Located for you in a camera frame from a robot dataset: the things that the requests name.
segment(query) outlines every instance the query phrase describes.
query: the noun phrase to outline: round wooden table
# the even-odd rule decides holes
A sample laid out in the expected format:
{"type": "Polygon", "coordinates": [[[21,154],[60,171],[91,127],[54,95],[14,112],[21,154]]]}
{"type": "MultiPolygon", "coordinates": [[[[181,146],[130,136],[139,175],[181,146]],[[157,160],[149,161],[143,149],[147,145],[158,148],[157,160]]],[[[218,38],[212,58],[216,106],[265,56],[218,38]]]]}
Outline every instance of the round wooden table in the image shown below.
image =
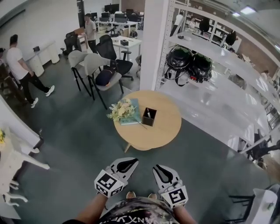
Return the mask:
{"type": "Polygon", "coordinates": [[[130,146],[138,150],[158,148],[171,142],[178,134],[182,118],[179,109],[166,95],[156,91],[136,91],[124,98],[137,98],[140,115],[144,114],[145,108],[157,110],[153,126],[141,124],[122,126],[114,122],[119,135],[128,142],[125,152],[130,146]]]}

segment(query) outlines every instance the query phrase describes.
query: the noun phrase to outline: shoe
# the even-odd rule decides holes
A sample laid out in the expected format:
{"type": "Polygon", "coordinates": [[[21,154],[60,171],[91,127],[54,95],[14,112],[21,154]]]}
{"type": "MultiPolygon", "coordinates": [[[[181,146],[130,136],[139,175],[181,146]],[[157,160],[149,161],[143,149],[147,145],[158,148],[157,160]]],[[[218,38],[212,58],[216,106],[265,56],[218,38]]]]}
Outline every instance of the shoe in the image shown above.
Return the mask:
{"type": "Polygon", "coordinates": [[[38,97],[34,100],[34,102],[31,104],[31,108],[34,108],[36,103],[38,103],[39,99],[38,97]]]}
{"type": "Polygon", "coordinates": [[[126,199],[136,198],[134,191],[129,191],[126,195],[126,199]]]}
{"type": "Polygon", "coordinates": [[[151,193],[151,194],[149,194],[148,198],[157,199],[158,197],[157,197],[157,194],[151,193]]]}
{"type": "Polygon", "coordinates": [[[54,86],[52,86],[47,93],[45,93],[46,97],[50,96],[51,93],[54,91],[54,86]]]}

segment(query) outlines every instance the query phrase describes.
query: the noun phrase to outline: white pillar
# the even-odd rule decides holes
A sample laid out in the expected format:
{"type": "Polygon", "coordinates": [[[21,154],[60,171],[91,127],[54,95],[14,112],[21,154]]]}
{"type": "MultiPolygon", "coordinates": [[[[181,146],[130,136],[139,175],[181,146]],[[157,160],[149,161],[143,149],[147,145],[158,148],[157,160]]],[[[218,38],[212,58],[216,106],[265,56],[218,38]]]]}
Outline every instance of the white pillar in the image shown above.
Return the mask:
{"type": "Polygon", "coordinates": [[[141,90],[155,90],[161,60],[169,0],[146,0],[143,31],[141,90]]]}
{"type": "Polygon", "coordinates": [[[32,131],[9,107],[0,95],[0,125],[8,126],[18,137],[33,147],[40,141],[40,137],[32,131]]]}

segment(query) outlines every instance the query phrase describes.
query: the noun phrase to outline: black helmet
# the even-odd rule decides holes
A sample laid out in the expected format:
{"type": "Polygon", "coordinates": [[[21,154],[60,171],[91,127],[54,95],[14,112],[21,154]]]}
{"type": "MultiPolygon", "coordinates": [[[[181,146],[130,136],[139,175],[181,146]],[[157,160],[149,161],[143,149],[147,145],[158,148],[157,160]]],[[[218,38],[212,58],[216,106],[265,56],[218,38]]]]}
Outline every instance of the black helmet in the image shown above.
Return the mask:
{"type": "Polygon", "coordinates": [[[212,77],[212,61],[202,54],[196,53],[188,67],[189,76],[192,80],[202,83],[212,77]]]}
{"type": "Polygon", "coordinates": [[[174,47],[166,57],[167,64],[175,70],[181,70],[188,66],[192,52],[184,47],[174,47]]]}

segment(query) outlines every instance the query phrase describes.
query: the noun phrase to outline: black pants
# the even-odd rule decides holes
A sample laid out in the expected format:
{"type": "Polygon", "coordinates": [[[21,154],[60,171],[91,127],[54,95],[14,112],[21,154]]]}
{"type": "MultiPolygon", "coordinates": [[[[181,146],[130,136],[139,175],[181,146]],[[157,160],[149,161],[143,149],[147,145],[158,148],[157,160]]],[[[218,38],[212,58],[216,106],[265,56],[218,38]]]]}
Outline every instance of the black pants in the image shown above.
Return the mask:
{"type": "Polygon", "coordinates": [[[34,73],[33,76],[28,72],[26,76],[23,77],[23,79],[19,80],[21,82],[24,95],[27,99],[27,101],[32,104],[34,102],[34,99],[32,98],[30,92],[29,92],[29,86],[28,83],[31,82],[37,89],[47,93],[49,91],[49,88],[45,87],[43,83],[38,79],[36,74],[34,73]]]}
{"type": "Polygon", "coordinates": [[[89,40],[87,43],[88,43],[88,46],[90,47],[91,51],[93,53],[97,53],[97,50],[96,50],[96,40],[89,40]]]}
{"type": "Polygon", "coordinates": [[[171,33],[170,33],[170,36],[173,36],[175,30],[177,29],[178,25],[174,25],[172,30],[171,30],[171,33]]]}

